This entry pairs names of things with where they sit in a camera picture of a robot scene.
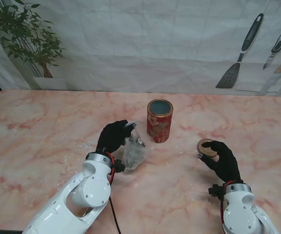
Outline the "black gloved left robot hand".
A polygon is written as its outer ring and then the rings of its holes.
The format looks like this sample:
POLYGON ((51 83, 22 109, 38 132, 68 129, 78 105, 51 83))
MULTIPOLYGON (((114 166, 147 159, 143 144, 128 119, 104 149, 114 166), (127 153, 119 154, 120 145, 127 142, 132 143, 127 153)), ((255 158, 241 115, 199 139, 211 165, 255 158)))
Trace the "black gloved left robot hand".
POLYGON ((127 120, 107 124, 100 134, 96 151, 113 153, 125 144, 125 139, 131 136, 135 127, 136 123, 127 120))

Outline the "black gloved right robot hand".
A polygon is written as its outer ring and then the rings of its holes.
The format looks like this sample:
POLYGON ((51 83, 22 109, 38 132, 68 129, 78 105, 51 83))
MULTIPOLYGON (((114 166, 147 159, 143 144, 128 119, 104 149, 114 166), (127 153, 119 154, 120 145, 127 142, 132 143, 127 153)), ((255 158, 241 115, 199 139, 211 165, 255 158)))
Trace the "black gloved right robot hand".
POLYGON ((219 156, 218 161, 214 161, 208 156, 202 156, 201 161, 213 170, 221 180, 242 182, 237 160, 225 143, 213 140, 203 143, 202 147, 210 148, 219 156))

